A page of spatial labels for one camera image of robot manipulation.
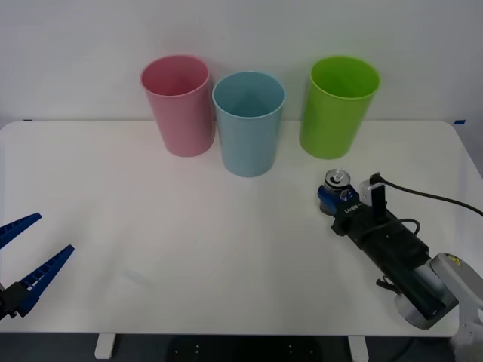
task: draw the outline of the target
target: can lid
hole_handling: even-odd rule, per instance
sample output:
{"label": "can lid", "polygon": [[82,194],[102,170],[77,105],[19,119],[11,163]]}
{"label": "can lid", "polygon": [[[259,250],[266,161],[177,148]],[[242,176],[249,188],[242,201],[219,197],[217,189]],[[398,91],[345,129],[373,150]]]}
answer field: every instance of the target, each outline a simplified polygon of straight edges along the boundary
{"label": "can lid", "polygon": [[334,168],[325,174],[325,183],[334,189],[345,189],[350,185],[350,175],[345,170]]}

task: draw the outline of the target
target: blue cup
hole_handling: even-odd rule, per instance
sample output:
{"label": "blue cup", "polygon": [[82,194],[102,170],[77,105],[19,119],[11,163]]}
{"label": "blue cup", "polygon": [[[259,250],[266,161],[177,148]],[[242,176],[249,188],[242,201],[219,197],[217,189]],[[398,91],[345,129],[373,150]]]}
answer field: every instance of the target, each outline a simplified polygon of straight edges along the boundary
{"label": "blue cup", "polygon": [[213,101],[225,168],[243,177],[267,172],[275,162],[282,85],[265,73],[235,73],[217,83]]}

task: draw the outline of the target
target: table top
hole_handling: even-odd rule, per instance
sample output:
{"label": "table top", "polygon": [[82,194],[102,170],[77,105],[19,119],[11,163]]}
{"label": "table top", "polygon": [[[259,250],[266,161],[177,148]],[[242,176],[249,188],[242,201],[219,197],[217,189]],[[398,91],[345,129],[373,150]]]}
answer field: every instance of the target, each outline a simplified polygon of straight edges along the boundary
{"label": "table top", "polygon": [[[285,121],[273,169],[223,168],[217,140],[178,158],[152,121],[17,122],[0,132],[0,221],[43,219],[2,250],[10,285],[75,247],[26,318],[2,332],[451,336],[457,310],[431,330],[397,313],[381,273],[330,229],[316,190],[331,168],[358,185],[389,181],[483,208],[483,180],[452,126],[364,121],[349,154],[319,160]],[[388,208],[421,222],[430,254],[454,253],[483,275],[483,222],[469,210],[387,190]]]}

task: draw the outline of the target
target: can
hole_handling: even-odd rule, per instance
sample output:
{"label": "can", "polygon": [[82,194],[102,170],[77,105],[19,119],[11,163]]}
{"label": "can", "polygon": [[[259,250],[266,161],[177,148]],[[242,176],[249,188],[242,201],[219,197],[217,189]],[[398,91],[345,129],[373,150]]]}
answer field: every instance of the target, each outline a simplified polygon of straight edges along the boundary
{"label": "can", "polygon": [[337,204],[347,200],[349,188],[350,175],[347,171],[337,168],[329,170],[318,193],[321,212],[333,216],[337,211]]}

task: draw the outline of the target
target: plastic cup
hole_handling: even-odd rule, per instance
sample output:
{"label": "plastic cup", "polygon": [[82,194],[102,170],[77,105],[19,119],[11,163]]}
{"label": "plastic cup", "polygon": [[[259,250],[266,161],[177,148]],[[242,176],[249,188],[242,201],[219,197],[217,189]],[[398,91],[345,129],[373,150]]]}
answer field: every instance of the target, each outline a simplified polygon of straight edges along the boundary
{"label": "plastic cup", "polygon": [[171,55],[150,63],[141,75],[166,149],[196,156],[214,141],[210,72],[200,59]]}
{"label": "plastic cup", "polygon": [[267,172],[275,162],[282,85],[264,73],[240,72],[218,82],[213,101],[225,168],[243,177]]}
{"label": "plastic cup", "polygon": [[376,69],[352,57],[329,57],[310,72],[300,145],[317,158],[344,156],[377,92]]}

